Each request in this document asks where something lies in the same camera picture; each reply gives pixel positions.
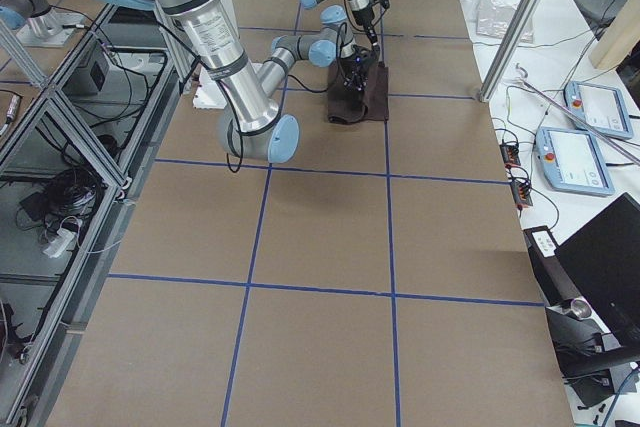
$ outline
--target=computer monitor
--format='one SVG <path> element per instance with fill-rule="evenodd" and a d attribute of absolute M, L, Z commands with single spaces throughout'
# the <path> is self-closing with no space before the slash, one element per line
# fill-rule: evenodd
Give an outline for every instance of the computer monitor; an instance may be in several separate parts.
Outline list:
<path fill-rule="evenodd" d="M 640 204 L 622 194 L 556 249 L 621 345 L 640 345 Z"/>

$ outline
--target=white desk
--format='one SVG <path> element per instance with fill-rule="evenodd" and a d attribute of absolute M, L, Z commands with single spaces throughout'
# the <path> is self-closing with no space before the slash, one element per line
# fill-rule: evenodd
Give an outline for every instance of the white desk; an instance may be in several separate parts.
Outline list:
<path fill-rule="evenodd" d="M 517 3 L 519 0 L 502 1 Z M 479 44 L 479 42 L 498 44 L 500 41 L 491 37 L 477 35 L 476 23 L 470 20 L 472 18 L 470 12 L 471 1 L 461 0 L 461 2 L 463 10 L 465 11 L 469 36 L 474 42 L 474 54 L 478 69 L 480 75 L 484 78 L 495 56 L 497 47 L 482 45 Z M 517 49 L 505 73 L 503 83 L 491 99 L 491 114 L 495 118 L 505 121 L 507 119 L 506 89 L 509 85 L 513 85 L 510 79 L 515 79 L 516 77 L 516 64 L 519 63 L 528 71 L 529 81 L 538 89 L 560 89 L 567 74 L 576 64 L 583 49 L 593 39 L 593 35 L 588 31 L 588 26 L 578 8 L 573 3 L 573 0 L 542 0 L 534 14 L 533 29 L 533 44 L 523 43 L 521 47 Z M 523 46 L 529 45 L 555 44 L 560 40 L 574 36 L 578 37 L 553 47 L 523 48 Z M 590 45 L 587 54 L 579 64 L 575 74 L 571 77 L 572 80 L 586 80 L 602 72 L 594 69 L 588 59 L 588 52 L 590 52 L 596 44 L 597 41 L 593 41 Z M 627 103 L 629 113 L 639 113 L 638 107 L 633 102 L 633 99 L 615 71 L 601 75 L 597 79 L 594 79 L 593 82 L 620 88 Z M 549 114 L 545 117 L 544 112 L 547 109 L 548 103 L 545 102 L 544 99 L 519 89 L 510 89 L 509 94 L 511 97 L 511 114 L 509 119 L 516 124 L 535 132 L 544 118 L 542 122 L 544 126 L 573 128 L 571 122 L 554 107 L 550 107 L 551 110 L 549 110 Z M 556 99 L 562 103 L 563 95 L 561 92 L 557 94 L 552 92 L 550 95 L 552 97 L 556 95 Z M 635 131 L 635 137 L 632 139 L 632 142 L 640 143 L 640 122 L 635 120 L 631 122 Z M 499 120 L 494 120 L 494 124 L 496 128 L 503 127 L 502 122 Z M 512 130 L 518 136 L 520 142 L 530 142 L 533 140 L 530 133 L 511 124 L 507 124 L 507 129 Z M 496 133 L 498 139 L 501 139 L 502 132 L 498 131 Z M 505 139 L 510 139 L 509 134 L 506 134 Z M 628 144 L 623 145 L 636 155 L 640 155 L 640 148 Z M 628 162 L 610 147 L 602 143 L 600 146 L 607 162 Z M 549 184 L 541 172 L 539 160 L 531 155 L 531 149 L 532 144 L 521 144 L 520 158 L 523 167 L 531 174 L 533 187 L 548 195 L 560 210 L 558 224 L 553 229 L 554 236 L 560 243 L 564 242 L 623 192 L 629 192 L 636 200 L 640 200 L 640 168 L 638 167 L 616 167 L 609 169 L 616 189 L 616 194 L 611 197 L 600 198 L 588 195 L 560 193 L 551 190 L 549 187 Z M 532 193 L 532 196 L 534 206 L 523 211 L 520 219 L 522 228 L 552 225 L 556 218 L 554 207 L 535 192 Z M 573 390 L 568 388 L 567 393 L 573 406 L 579 403 Z M 575 421 L 591 424 L 595 414 L 598 413 L 595 411 L 596 408 L 589 411 L 578 411 L 574 408 Z M 611 425 L 613 425 L 613 420 L 616 418 L 640 422 L 640 394 L 622 396 L 610 420 Z M 600 414 L 600 422 L 602 422 L 602 420 L 603 415 Z"/>

